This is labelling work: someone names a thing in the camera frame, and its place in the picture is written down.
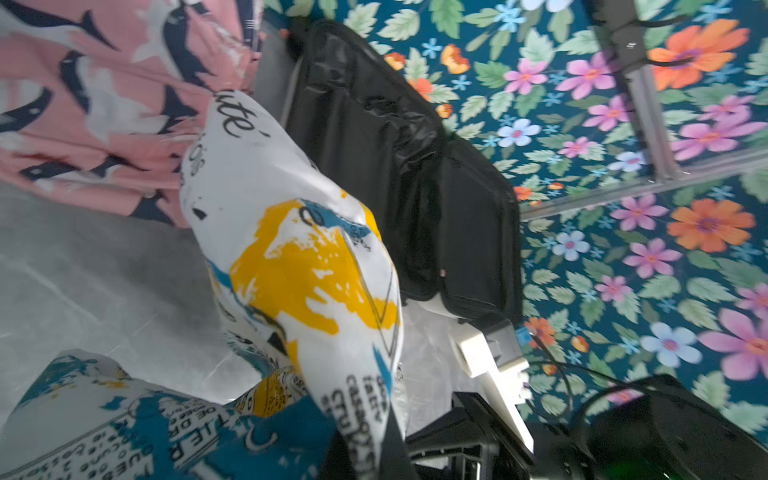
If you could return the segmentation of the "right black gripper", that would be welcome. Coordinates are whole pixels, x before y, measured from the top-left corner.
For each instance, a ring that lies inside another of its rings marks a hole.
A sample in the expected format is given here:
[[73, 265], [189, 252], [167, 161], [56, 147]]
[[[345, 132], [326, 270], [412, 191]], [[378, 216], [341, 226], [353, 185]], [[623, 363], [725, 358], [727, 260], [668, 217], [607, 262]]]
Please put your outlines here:
[[425, 479], [530, 477], [533, 455], [476, 392], [455, 392], [451, 409], [405, 441]]

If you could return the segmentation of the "white hard-shell suitcase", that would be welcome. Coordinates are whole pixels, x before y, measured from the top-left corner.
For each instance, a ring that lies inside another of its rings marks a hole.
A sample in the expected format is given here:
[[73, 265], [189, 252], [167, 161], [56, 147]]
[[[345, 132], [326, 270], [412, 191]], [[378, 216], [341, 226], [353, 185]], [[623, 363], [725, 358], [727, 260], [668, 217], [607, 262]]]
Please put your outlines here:
[[520, 209], [512, 185], [345, 25], [301, 34], [287, 132], [373, 214], [402, 294], [453, 315], [522, 319]]

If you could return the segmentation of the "white yellow printed garment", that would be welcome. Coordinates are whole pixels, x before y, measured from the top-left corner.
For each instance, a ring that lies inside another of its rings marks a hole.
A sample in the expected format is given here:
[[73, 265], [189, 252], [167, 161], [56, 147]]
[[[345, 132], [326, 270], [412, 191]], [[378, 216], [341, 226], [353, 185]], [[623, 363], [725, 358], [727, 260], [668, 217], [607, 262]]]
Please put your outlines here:
[[64, 352], [2, 430], [2, 477], [381, 478], [402, 314], [373, 214], [234, 91], [183, 159], [181, 207], [226, 337], [261, 381], [220, 405]]

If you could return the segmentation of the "pink patterned garment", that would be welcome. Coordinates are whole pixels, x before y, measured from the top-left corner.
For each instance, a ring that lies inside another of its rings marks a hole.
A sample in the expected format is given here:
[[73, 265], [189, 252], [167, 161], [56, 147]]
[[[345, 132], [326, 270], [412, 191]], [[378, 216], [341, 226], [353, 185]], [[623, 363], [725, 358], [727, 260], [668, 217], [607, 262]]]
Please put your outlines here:
[[5, 1], [1, 179], [177, 227], [182, 157], [259, 59], [259, 1]]

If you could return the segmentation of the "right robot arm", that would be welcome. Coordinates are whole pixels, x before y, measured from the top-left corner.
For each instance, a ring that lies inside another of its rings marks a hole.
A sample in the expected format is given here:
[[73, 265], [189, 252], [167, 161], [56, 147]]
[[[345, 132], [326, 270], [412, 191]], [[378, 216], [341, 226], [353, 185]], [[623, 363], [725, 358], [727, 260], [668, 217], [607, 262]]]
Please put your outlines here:
[[568, 424], [535, 424], [528, 449], [476, 393], [409, 436], [424, 479], [764, 479], [767, 449], [669, 375], [629, 383], [639, 397], [593, 418], [594, 395]]

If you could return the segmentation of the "black wall hook rack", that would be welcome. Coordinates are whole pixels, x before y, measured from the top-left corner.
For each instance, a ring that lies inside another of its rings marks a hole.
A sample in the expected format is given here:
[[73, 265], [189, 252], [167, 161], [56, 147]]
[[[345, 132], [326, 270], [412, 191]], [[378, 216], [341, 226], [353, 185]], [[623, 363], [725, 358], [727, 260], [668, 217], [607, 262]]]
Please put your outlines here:
[[645, 33], [687, 21], [689, 15], [675, 15], [669, 19], [644, 20], [640, 18], [634, 1], [586, 1], [589, 16], [597, 28], [597, 39], [609, 53], [609, 60], [623, 75], [645, 66], [677, 67], [690, 62], [689, 58], [653, 60], [649, 57]]

